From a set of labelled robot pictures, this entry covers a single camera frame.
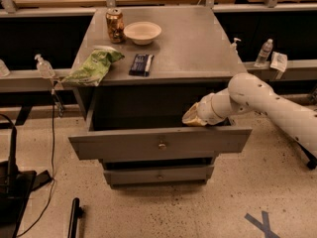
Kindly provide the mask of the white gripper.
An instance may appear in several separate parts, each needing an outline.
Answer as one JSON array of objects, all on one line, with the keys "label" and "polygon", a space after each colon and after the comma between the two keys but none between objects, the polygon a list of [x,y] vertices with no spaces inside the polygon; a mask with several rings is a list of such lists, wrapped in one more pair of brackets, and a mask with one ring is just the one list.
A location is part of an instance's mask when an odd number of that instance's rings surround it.
[{"label": "white gripper", "polygon": [[206,126],[223,122],[224,118],[217,115],[213,109],[213,97],[214,93],[210,93],[193,104],[182,116],[182,123],[187,126]]}]

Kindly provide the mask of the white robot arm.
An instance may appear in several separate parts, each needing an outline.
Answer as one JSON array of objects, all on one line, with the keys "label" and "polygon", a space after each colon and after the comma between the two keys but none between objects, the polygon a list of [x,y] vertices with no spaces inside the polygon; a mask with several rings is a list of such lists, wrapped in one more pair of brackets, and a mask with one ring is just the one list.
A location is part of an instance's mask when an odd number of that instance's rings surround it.
[{"label": "white robot arm", "polygon": [[317,112],[279,96],[264,81],[249,73],[234,75],[228,86],[193,104],[182,117],[189,126],[216,125],[231,115],[260,111],[317,157]]}]

